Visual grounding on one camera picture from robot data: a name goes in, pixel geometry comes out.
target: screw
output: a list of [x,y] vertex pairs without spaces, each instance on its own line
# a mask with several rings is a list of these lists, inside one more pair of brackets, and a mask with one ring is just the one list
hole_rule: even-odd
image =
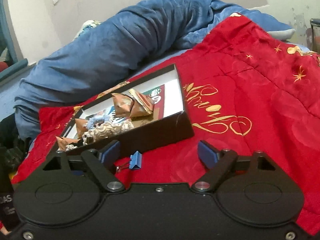
[[163,191],[164,191],[163,187],[157,187],[156,188],[156,192],[163,192]]
[[285,240],[294,240],[296,238],[296,233],[295,232],[289,232],[285,236]]
[[119,181],[112,181],[107,184],[107,187],[112,190],[118,190],[122,188],[122,183]]
[[33,234],[30,233],[30,232],[24,232],[24,233],[23,233],[23,238],[24,238],[25,240],[32,240],[32,239],[33,239]]
[[210,187],[210,184],[208,182],[205,181],[199,181],[195,184],[195,188],[197,190],[206,190]]

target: gold star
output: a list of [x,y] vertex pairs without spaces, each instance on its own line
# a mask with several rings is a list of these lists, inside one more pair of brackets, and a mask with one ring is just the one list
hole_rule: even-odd
[[302,77],[305,77],[305,76],[306,76],[306,75],[302,75],[303,72],[304,72],[304,70],[301,70],[301,68],[302,68],[302,66],[300,66],[300,68],[299,68],[298,75],[293,75],[293,76],[295,76],[295,79],[296,79],[294,82],[296,82],[296,81],[298,81],[298,80],[301,80]]
[[278,53],[278,51],[282,51],[282,50],[280,49],[280,44],[275,48],[275,50],[276,50],[276,53]]

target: blue blanket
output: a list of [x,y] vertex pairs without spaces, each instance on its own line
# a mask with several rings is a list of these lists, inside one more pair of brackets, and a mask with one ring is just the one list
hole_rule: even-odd
[[15,98],[20,137],[34,139],[39,134],[41,107],[81,103],[137,72],[143,59],[192,48],[234,12],[276,38],[285,40],[294,33],[270,15],[220,0],[142,1],[40,60],[21,80]]

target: open box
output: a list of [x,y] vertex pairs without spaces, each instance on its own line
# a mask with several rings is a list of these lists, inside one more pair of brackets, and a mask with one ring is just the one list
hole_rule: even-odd
[[[141,153],[162,147],[194,135],[192,125],[186,112],[183,100],[183,91],[175,65],[169,65],[138,80],[135,80],[113,93],[129,95],[129,89],[135,89],[148,94],[155,101],[153,121],[143,124],[140,122],[135,128],[119,135],[102,139],[100,141],[69,150],[68,155],[78,155],[85,149],[100,150],[113,140],[121,143],[120,156],[130,156],[136,151]],[[74,119],[89,119],[100,111],[109,111],[114,114],[111,93],[83,106]],[[61,137],[76,138],[77,130],[75,120],[72,119],[66,126]],[[51,151],[56,151],[56,143]]]

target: red bedding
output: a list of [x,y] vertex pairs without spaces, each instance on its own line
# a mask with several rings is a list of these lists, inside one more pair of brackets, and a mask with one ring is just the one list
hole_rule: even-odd
[[[304,192],[298,224],[311,234],[320,230],[320,58],[290,47],[236,14],[192,50],[152,68],[176,64],[195,136],[144,153],[141,170],[122,171],[118,178],[127,186],[191,184],[205,173],[196,152],[201,139],[241,155],[262,150]],[[73,113],[73,107],[40,110],[42,132],[14,183],[44,161]]]

